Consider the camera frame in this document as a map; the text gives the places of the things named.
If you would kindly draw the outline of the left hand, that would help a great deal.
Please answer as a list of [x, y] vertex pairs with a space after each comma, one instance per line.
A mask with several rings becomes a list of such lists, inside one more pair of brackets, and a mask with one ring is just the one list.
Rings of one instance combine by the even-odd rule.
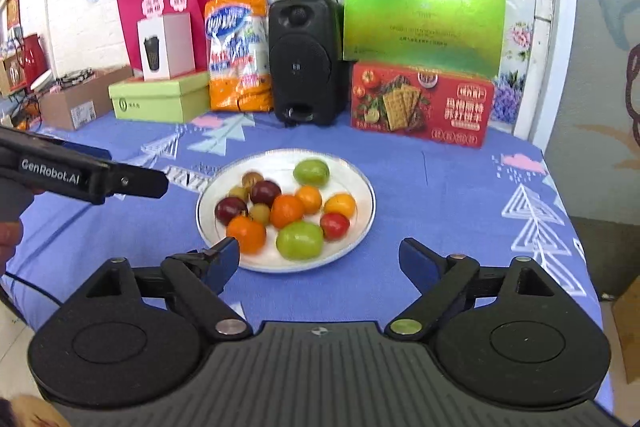
[[24, 227], [22, 213], [32, 205], [35, 197], [42, 194], [38, 188], [24, 188], [17, 184], [1, 183], [1, 274], [6, 273], [8, 262], [21, 244]]

